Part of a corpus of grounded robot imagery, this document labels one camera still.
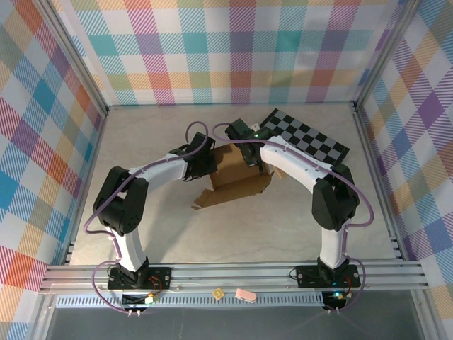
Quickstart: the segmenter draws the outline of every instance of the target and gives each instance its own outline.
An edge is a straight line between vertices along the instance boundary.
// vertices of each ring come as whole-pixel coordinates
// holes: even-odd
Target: ventilation grille
[[[120,304],[120,297],[105,297],[114,305]],[[161,299],[150,305],[150,307],[282,307],[282,306],[320,306],[323,304],[322,293],[301,292],[301,293],[261,293],[255,303],[248,303],[236,299],[234,294],[225,294],[216,301],[211,294],[168,294],[161,296]],[[107,307],[99,297],[93,295],[60,295],[55,307]]]

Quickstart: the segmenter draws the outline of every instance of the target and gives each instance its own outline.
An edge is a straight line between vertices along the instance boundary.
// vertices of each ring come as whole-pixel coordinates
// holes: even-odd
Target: colorful checkered backdrop
[[[0,339],[25,336],[100,121],[32,0],[0,0]]]
[[[405,1],[53,2],[106,101],[137,105],[350,101]]]
[[[453,339],[453,0],[424,0],[365,104],[396,221]]]

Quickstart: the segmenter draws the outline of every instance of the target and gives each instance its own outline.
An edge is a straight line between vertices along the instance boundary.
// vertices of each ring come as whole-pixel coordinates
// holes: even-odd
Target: cardboard box
[[[273,172],[264,164],[263,174],[257,166],[248,167],[241,150],[227,144],[213,150],[217,171],[210,174],[212,190],[205,189],[193,202],[193,209],[237,200],[262,193],[272,180]]]

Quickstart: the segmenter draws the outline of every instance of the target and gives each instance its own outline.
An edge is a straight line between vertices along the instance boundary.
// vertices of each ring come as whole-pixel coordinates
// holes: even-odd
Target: plaid wallpaper
[[[27,332],[100,121],[32,0],[0,0],[0,339]]]
[[[53,2],[106,101],[137,105],[349,101],[404,0]]]
[[[365,110],[398,228],[453,339],[453,0],[424,0]]]

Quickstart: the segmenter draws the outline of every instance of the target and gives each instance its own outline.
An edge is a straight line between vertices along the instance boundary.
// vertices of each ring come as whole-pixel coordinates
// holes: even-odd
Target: pink eraser
[[[246,302],[256,302],[256,294],[248,292],[247,290],[238,288],[236,291],[236,299],[244,300]]]

